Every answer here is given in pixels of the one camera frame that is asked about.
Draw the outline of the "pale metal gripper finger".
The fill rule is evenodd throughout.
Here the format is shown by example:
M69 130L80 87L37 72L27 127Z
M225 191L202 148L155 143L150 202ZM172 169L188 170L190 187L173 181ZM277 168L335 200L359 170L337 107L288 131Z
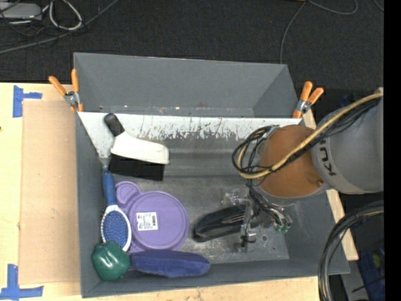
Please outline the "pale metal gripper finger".
M221 206L240 206L247 205L247 196L241 189L233 189L223 194Z
M238 253L248 252L252 245L255 244L257 234L255 232L242 231L240 234L240 240L234 244L234 247Z

